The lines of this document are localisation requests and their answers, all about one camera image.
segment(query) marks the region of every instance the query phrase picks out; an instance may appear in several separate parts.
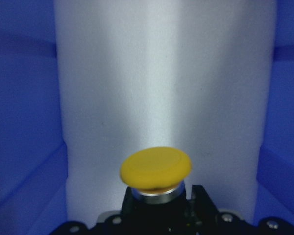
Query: blue bin side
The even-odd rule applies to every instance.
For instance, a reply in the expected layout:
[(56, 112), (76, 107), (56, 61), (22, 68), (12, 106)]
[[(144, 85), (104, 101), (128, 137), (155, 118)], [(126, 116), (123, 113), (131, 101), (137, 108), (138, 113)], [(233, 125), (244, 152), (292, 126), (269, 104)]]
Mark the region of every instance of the blue bin side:
[(268, 216), (294, 224), (294, 0), (278, 0), (274, 62), (257, 180), (255, 224)]
[(52, 0), (0, 1), (0, 235), (66, 221)]

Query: yellow round button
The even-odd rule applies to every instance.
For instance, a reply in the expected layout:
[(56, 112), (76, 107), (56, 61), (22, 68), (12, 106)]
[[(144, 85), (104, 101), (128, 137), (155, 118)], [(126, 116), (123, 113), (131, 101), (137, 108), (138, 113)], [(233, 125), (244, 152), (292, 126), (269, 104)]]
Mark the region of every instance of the yellow round button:
[(189, 156), (171, 147), (148, 148), (128, 157), (120, 169), (121, 179), (140, 191), (178, 185), (192, 170)]

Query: yellow knob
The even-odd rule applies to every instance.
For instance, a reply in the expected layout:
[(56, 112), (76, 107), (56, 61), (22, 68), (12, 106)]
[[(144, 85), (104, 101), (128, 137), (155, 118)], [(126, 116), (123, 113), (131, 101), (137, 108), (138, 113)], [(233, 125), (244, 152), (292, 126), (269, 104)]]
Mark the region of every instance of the yellow knob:
[(142, 192), (176, 187), (191, 172), (189, 156), (171, 147), (148, 148), (128, 157), (120, 169), (121, 179)]

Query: silver band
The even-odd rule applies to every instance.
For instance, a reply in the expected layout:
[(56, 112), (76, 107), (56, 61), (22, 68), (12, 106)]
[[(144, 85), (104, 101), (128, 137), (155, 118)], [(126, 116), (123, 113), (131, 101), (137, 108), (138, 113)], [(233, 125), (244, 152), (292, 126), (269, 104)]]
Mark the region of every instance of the silver band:
[(180, 196), (184, 190), (185, 184), (184, 181), (182, 181), (177, 187), (162, 193), (144, 193), (132, 188), (132, 195), (141, 202), (154, 205), (170, 202)]

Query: yellow object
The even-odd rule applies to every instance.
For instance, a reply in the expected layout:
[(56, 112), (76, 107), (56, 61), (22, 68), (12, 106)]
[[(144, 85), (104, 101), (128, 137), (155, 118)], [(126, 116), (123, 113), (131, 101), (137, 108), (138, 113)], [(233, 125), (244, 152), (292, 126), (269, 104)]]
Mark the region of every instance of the yellow object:
[(142, 192), (161, 192), (176, 187), (191, 172), (189, 156), (171, 147), (148, 148), (128, 157), (121, 179)]

